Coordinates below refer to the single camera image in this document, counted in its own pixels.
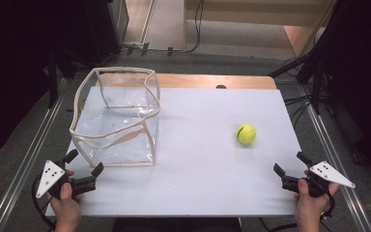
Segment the person's left hand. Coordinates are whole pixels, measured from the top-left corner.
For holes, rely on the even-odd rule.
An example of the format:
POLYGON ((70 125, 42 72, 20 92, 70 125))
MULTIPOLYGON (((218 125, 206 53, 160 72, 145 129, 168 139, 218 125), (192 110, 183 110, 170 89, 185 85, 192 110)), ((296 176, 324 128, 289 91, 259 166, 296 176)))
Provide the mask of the person's left hand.
POLYGON ((72 187, 70 183, 61 186, 60 198, 54 198, 49 193, 46 197, 56 216, 56 225, 59 223, 80 224, 81 212, 78 203, 72 199, 72 187))

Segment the person's right hand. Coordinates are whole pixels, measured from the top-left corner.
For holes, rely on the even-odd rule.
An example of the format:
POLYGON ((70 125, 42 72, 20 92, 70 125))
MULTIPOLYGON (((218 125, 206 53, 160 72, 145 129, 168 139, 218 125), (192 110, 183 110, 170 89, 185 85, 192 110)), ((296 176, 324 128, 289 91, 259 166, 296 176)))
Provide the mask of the person's right hand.
POLYGON ((320 224, 320 216, 329 204, 329 196, 324 194, 318 198, 311 197, 309 194, 308 183, 298 180, 299 192, 294 194, 298 200, 295 210, 295 219, 297 224, 320 224))

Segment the black metal stand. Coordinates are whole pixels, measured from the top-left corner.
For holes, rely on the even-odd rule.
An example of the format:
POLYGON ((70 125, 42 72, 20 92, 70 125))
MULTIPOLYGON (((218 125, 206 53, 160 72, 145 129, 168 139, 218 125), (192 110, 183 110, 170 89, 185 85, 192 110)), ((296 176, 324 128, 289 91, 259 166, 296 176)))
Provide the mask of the black metal stand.
POLYGON ((323 60, 320 57, 320 53, 317 48, 312 48, 305 55, 300 58, 296 58, 281 68, 269 73, 269 76, 276 78, 283 73, 286 73, 297 66, 301 66, 300 71, 296 77, 298 84, 305 84, 310 78, 313 78, 312 93, 310 102, 317 114, 320 114, 320 89, 322 85, 323 77, 323 60))
POLYGON ((65 78, 74 78, 75 76, 76 69, 71 62, 73 56, 74 53, 64 46, 51 47, 48 50, 49 108, 52 108, 58 99, 57 71, 60 71, 65 78))

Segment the wooden table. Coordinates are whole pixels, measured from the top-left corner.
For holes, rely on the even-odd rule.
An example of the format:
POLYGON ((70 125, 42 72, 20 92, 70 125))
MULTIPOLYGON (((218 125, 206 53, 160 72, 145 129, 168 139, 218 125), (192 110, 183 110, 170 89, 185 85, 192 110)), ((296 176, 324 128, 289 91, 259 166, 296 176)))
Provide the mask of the wooden table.
POLYGON ((189 73, 156 73, 150 78, 146 74, 103 73, 96 81, 96 86, 142 87, 145 80, 150 81, 152 86, 158 83, 160 88, 213 89, 222 85, 227 89, 276 89, 275 82, 270 76, 189 73))

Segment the metal floor rail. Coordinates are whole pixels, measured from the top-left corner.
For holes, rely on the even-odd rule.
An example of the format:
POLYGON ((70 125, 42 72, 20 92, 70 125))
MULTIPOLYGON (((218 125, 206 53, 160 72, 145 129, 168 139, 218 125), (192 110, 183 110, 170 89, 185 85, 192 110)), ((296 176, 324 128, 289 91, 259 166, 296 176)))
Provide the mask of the metal floor rail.
POLYGON ((58 99, 53 106, 46 110, 43 120, 21 162, 17 167, 14 177, 5 191, 3 198, 0 201, 0 232, 3 231, 18 197, 21 194, 23 187, 27 181, 29 174, 38 158, 38 154, 43 146, 46 136, 58 114, 60 106, 65 97, 65 91, 69 86, 69 81, 64 77, 60 80, 57 87, 58 99))
POLYGON ((303 103, 301 113, 310 118, 311 128, 322 146, 321 152, 307 150, 306 154, 314 160, 326 160, 356 185, 355 188, 342 186, 333 196, 335 208, 331 221, 338 219, 344 222, 346 218, 350 218, 352 221, 349 228, 353 227, 355 232, 371 232, 371 220, 360 199, 359 188, 362 182, 359 178, 362 177, 363 168, 354 163, 350 147, 335 119, 325 109, 320 109, 320 113, 317 113, 309 101, 303 103))

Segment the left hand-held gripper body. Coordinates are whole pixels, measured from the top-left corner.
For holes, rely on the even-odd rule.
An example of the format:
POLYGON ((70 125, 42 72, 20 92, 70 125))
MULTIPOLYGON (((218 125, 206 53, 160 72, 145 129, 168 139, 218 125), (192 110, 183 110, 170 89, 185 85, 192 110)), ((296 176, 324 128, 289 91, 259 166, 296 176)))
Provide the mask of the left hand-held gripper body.
POLYGON ((96 178, 94 176, 81 179, 70 178, 63 167, 48 160, 43 168, 36 197, 41 198, 46 193, 49 193, 51 196, 60 199, 61 188, 64 183, 69 183, 71 185, 73 196, 96 189, 96 178))

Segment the dark cabinet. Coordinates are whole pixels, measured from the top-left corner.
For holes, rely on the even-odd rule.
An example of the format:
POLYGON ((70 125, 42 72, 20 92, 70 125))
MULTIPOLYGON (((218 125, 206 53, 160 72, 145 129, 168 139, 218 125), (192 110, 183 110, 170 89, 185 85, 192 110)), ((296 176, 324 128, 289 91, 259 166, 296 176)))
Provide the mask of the dark cabinet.
POLYGON ((49 0, 61 45, 79 58, 100 63, 117 55, 127 32, 126 0, 49 0))

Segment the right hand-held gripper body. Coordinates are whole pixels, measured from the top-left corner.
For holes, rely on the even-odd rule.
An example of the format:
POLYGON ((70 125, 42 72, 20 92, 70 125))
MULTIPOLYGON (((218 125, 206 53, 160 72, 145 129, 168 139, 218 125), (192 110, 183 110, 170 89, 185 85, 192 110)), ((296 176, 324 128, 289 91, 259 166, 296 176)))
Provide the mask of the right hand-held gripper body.
MULTIPOLYGON (((298 180, 299 178, 287 176, 285 171, 281 170, 281 183, 283 189, 299 193, 298 180)), ((326 194, 330 183, 336 183, 351 189, 356 187, 353 182, 326 161, 311 165, 308 168, 308 174, 304 180, 308 184, 310 196, 314 198, 326 194)))

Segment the black curtain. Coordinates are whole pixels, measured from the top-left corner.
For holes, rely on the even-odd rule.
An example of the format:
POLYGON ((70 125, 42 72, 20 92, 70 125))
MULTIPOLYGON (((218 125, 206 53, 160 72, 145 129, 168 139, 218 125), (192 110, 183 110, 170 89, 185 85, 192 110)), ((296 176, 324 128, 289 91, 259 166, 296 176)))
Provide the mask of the black curtain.
POLYGON ((38 0, 0 0, 0 149, 47 91, 38 0))
POLYGON ((371 164, 371 0, 337 0, 321 42, 335 116, 357 162, 371 164))

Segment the clear plastic bin beige trim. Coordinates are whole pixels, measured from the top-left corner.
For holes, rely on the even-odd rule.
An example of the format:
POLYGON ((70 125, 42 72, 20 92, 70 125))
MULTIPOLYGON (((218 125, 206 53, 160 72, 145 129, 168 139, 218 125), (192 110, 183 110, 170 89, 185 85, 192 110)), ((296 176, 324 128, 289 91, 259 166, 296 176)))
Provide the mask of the clear plastic bin beige trim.
POLYGON ((95 68, 75 93, 72 143, 92 166, 153 166, 159 112, 155 71, 95 68))

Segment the person's dark legs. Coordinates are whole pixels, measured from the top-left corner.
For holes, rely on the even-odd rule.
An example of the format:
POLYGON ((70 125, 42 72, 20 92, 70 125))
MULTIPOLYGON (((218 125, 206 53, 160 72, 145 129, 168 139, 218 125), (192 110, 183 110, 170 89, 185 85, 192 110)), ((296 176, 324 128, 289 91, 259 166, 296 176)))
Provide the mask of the person's dark legs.
POLYGON ((116 218, 113 232, 242 232, 235 217, 116 218))

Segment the white board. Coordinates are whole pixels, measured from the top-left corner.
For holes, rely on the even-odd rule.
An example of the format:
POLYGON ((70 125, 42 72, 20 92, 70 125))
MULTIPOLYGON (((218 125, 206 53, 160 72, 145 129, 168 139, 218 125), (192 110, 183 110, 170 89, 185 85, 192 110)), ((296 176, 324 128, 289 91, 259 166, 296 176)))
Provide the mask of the white board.
POLYGON ((273 166, 300 176, 299 150, 277 90, 164 88, 156 164, 105 168, 80 209, 108 218, 288 216, 296 201, 273 166), (256 130, 250 144, 236 137, 242 124, 256 130))

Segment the yellow tennis ball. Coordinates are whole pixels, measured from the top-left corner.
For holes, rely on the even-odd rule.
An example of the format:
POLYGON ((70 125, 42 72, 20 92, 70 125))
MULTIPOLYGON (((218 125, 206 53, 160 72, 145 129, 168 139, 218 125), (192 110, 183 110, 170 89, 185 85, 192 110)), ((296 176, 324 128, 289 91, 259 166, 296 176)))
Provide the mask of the yellow tennis ball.
POLYGON ((242 124, 237 127, 236 137, 242 144, 250 144, 256 138, 256 129, 249 124, 242 124))

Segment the light wooden furniture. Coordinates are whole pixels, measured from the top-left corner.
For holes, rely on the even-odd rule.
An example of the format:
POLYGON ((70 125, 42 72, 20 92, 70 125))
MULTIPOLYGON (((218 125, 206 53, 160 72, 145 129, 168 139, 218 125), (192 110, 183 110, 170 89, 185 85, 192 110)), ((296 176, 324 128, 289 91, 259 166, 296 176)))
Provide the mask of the light wooden furniture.
POLYGON ((297 57, 327 25, 337 0, 204 0, 203 18, 282 25, 297 57))

